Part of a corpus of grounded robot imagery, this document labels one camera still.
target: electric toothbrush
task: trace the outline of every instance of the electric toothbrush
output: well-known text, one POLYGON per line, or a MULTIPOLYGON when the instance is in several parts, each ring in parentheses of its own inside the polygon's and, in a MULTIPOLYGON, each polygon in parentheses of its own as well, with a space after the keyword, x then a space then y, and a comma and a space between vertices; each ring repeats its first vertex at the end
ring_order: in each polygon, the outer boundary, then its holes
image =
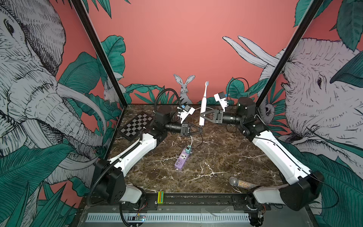
MULTIPOLYGON (((205 82, 205 90, 204 90, 204 96, 202 98, 202 102, 200 105, 200 113, 204 113, 205 109, 207 107, 207 86, 209 85, 209 81, 205 82)), ((204 126, 204 118, 199 116, 199 125, 204 126)))

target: pink wall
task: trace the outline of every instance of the pink wall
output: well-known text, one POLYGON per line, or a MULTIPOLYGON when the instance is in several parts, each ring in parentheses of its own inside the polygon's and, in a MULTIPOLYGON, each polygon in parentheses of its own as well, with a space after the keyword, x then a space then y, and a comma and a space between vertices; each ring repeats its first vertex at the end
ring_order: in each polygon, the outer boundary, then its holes
MULTIPOLYGON (((297 0, 275 1, 130 1, 111 0, 112 18, 90 2, 89 16, 101 41, 122 36, 126 45, 123 86, 159 85, 180 91, 173 74, 185 82, 188 96, 201 100, 205 81, 208 97, 225 91, 232 77, 255 84, 262 72, 244 61, 222 37, 244 36, 271 55, 285 48, 295 28, 297 0)), ((131 94, 133 103, 143 103, 131 94)))

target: black metal frame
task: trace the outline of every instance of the black metal frame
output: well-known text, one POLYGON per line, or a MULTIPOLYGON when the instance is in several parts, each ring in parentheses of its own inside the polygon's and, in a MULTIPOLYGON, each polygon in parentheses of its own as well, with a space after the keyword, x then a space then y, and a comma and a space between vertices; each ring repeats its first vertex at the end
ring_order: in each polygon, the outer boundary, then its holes
POLYGON ((97 36, 95 30, 93 29, 93 26, 88 17, 87 11, 83 7, 81 0, 72 0, 72 3, 78 14, 78 17, 80 18, 80 20, 83 24, 83 27, 85 28, 85 30, 88 34, 89 39, 91 40, 91 42, 93 44, 93 47, 96 50, 99 60, 101 61, 103 67, 105 68, 105 71, 106 71, 108 77, 110 78, 111 83, 114 86, 114 89, 116 90, 118 97, 120 98, 121 104, 125 109, 127 107, 126 99, 123 96, 120 87, 118 86, 118 82, 115 78, 111 65, 107 59, 105 52, 103 51, 101 42, 99 41, 98 36, 97 36))
POLYGON ((297 28, 294 36, 292 37, 290 43, 286 47, 285 52, 283 53, 280 61, 277 63, 275 70, 273 71, 271 77, 269 78, 265 88, 263 89, 260 97, 256 102, 256 107, 259 108, 261 103, 263 102, 264 98, 266 97, 267 93, 271 89, 273 83, 277 79, 278 75, 280 75, 281 70, 285 66, 286 62, 288 61, 289 57, 293 53, 295 47, 299 43, 301 37, 304 35, 306 29, 310 25, 311 21, 313 20, 315 14, 317 13, 320 5, 323 3, 324 0, 314 0, 313 3, 310 5, 309 9, 307 10, 304 18, 302 19, 299 27, 297 28))

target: white vent grille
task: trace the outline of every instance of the white vent grille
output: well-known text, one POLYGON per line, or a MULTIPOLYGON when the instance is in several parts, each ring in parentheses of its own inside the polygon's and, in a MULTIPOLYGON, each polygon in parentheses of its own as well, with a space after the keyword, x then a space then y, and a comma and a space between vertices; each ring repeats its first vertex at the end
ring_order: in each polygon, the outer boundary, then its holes
MULTIPOLYGON (((125 220, 129 223, 141 222, 140 220, 132 220, 136 217, 136 213, 123 214, 125 220)), ((189 223, 240 223, 248 222, 248 214, 245 213, 140 213, 145 216, 145 222, 189 222, 189 223)), ((88 213, 86 222, 122 222, 120 214, 117 213, 88 213)))

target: colorful striped block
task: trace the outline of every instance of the colorful striped block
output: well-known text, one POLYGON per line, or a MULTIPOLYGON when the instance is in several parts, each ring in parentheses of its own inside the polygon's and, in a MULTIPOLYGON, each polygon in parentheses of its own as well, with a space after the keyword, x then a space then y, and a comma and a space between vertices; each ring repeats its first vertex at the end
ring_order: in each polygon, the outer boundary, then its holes
POLYGON ((164 192, 160 191, 158 192, 158 204, 164 203, 164 192))

